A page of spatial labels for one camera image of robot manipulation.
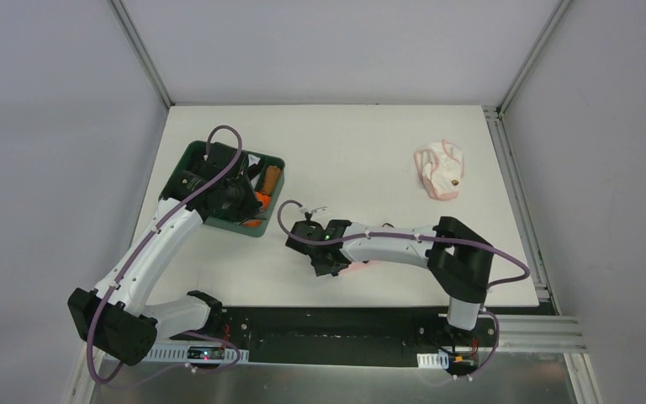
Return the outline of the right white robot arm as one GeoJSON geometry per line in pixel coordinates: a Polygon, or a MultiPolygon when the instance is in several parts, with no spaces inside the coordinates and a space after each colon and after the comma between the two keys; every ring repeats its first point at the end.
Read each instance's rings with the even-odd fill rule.
{"type": "Polygon", "coordinates": [[[449,296],[445,337],[463,345],[477,334],[487,297],[492,246],[456,218],[414,228],[366,226],[331,220],[294,223],[285,246],[310,259],[318,276],[337,276],[353,263],[380,261],[424,268],[449,296]]]}

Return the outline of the pink underwear navy trim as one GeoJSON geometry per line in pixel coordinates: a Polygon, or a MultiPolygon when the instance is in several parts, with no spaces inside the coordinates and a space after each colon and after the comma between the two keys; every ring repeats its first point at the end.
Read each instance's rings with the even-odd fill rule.
{"type": "Polygon", "coordinates": [[[358,263],[351,263],[344,269],[341,269],[338,272],[339,276],[344,276],[348,274],[352,274],[355,271],[360,271],[364,269],[371,269],[371,268],[398,268],[400,266],[400,263],[392,263],[392,262],[385,262],[385,261],[365,261],[365,262],[358,262],[358,263]]]}

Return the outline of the white underwear pink trim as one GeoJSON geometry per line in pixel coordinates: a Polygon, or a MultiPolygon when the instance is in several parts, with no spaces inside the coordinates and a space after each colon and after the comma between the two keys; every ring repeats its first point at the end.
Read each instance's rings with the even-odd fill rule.
{"type": "Polygon", "coordinates": [[[430,198],[449,201],[459,196],[465,175],[464,153],[459,146],[442,139],[421,147],[413,158],[417,176],[430,198]]]}

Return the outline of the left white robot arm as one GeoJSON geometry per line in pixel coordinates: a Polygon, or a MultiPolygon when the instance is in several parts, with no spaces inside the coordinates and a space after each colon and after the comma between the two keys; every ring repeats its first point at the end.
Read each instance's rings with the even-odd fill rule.
{"type": "Polygon", "coordinates": [[[159,278],[184,242],[205,223],[239,226],[262,217],[256,187],[271,158],[220,142],[190,143],[161,191],[142,234],[91,290],[75,289],[67,306],[80,338],[128,366],[156,341],[193,331],[221,334],[218,301],[203,292],[150,306],[159,278]]]}

